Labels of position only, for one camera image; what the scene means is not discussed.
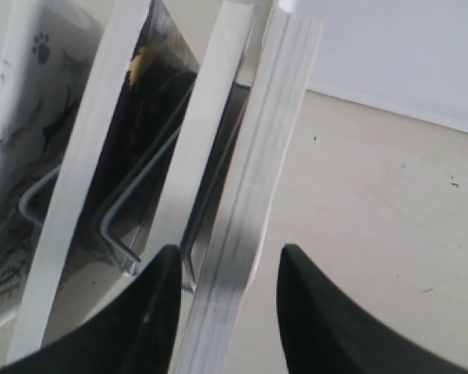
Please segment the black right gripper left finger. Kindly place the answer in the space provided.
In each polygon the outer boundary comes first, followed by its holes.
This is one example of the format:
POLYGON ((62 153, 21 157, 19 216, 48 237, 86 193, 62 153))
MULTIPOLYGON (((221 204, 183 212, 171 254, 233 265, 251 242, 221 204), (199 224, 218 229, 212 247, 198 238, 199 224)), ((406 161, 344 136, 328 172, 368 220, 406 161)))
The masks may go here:
POLYGON ((166 373, 182 294, 182 262, 165 245, 117 298, 82 326, 1 373, 166 373))

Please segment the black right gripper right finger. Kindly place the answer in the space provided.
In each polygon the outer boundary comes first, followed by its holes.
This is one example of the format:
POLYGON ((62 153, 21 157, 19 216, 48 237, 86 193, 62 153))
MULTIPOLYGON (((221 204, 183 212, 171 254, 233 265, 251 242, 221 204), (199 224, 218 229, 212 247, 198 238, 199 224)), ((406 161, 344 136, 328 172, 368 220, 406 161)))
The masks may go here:
POLYGON ((374 318, 295 244, 287 244, 281 251, 276 311, 291 373, 467 371, 374 318))

